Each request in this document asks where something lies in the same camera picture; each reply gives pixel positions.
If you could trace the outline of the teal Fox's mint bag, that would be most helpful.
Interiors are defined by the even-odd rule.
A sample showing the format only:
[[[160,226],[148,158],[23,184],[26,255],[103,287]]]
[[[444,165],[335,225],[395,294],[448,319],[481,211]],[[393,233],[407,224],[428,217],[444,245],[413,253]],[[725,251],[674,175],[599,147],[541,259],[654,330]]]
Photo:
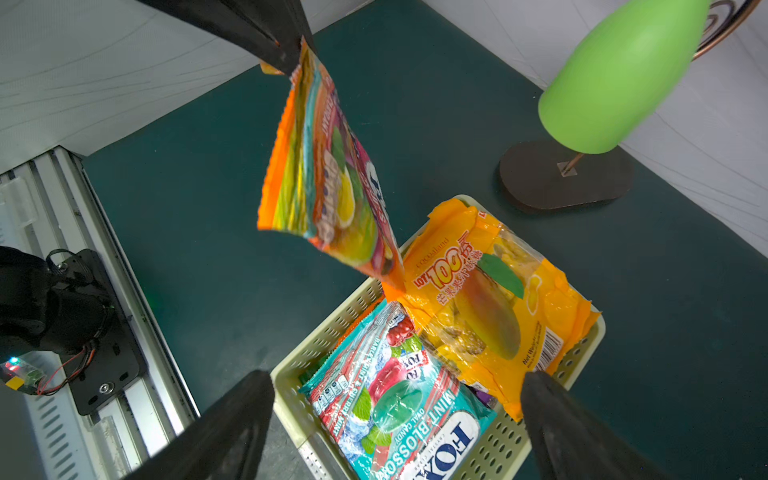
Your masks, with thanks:
[[[300,391],[361,479],[449,479],[496,417],[398,302],[378,305]]]

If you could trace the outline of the purple Fox's Berries bag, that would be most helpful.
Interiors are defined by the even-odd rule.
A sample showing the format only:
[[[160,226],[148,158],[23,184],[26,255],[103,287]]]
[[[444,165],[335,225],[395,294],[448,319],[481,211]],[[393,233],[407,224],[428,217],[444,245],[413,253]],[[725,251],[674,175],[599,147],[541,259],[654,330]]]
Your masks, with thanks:
[[[491,410],[496,408],[498,402],[495,397],[493,397],[483,389],[477,388],[474,385],[468,385],[468,388],[477,397],[477,399],[487,408]]]

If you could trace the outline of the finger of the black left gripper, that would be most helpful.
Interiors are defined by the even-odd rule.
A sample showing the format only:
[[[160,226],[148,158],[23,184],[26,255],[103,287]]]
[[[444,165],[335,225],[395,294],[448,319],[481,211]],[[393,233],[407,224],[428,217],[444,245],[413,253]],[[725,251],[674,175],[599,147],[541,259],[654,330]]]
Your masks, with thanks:
[[[282,65],[281,48],[271,24],[281,16],[280,1],[140,0],[140,3],[233,43],[271,66]]]
[[[290,75],[298,67],[302,46],[315,49],[314,37],[300,1],[222,1],[234,24],[231,42],[265,64]]]

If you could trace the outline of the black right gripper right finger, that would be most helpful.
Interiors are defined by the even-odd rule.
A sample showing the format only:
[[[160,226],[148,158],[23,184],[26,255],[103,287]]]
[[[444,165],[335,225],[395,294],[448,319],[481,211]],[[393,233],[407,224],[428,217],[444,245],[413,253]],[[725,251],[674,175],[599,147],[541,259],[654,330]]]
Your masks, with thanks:
[[[668,479],[544,372],[523,380],[521,406],[542,479]]]

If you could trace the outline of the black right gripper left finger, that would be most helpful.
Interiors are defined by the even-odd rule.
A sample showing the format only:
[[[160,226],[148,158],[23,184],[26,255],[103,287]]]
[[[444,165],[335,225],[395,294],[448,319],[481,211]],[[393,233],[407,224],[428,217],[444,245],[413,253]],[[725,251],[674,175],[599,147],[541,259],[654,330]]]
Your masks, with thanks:
[[[261,463],[275,390],[254,370],[129,479],[254,479]]]

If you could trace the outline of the yellow Cocoaland gummy bag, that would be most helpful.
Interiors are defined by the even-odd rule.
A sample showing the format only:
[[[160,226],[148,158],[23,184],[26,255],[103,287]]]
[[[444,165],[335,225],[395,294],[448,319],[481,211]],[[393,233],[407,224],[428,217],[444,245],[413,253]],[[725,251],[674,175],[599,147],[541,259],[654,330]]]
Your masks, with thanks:
[[[599,318],[565,273],[492,214],[453,198],[436,206],[404,255],[400,302],[459,381],[516,421],[529,372],[554,374]]]

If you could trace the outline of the pale green plastic basket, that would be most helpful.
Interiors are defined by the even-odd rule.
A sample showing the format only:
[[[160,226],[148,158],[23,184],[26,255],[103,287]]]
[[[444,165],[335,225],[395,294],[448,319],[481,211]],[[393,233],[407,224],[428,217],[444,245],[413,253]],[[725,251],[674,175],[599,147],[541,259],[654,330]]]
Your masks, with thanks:
[[[459,195],[454,198],[488,212],[469,196]],[[425,225],[406,243],[403,255]],[[325,430],[300,389],[378,305],[384,301],[398,302],[386,298],[384,290],[387,287],[390,286],[375,278],[366,280],[272,371],[275,413],[318,479],[361,478],[356,475]],[[566,354],[554,374],[548,374],[559,384],[566,387],[572,385],[602,340],[605,323],[599,311],[598,313],[597,323],[587,336]],[[510,479],[525,461],[531,449],[531,442],[523,418],[520,421],[514,420],[505,413],[499,402],[493,411],[496,414],[495,419],[469,457],[449,479]]]

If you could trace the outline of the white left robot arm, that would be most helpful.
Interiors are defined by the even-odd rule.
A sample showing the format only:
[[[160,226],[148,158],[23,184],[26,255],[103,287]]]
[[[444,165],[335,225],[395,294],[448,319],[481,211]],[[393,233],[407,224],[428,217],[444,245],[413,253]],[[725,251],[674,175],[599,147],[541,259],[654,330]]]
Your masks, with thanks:
[[[313,34],[299,1],[143,1],[161,13],[235,45],[263,69],[290,75]],[[96,308],[95,324],[67,326],[56,312],[54,286],[64,275],[46,260],[1,248],[1,357],[30,351],[78,353],[108,317]]]

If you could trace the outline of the Fox's Fruits bag corner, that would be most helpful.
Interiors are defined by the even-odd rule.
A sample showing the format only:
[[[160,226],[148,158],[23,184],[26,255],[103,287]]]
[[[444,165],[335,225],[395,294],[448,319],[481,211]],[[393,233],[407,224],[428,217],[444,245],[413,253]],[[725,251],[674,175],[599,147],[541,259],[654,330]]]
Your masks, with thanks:
[[[258,228],[302,237],[403,290],[403,259],[376,169],[347,122],[332,77],[306,41],[290,81],[262,186]]]

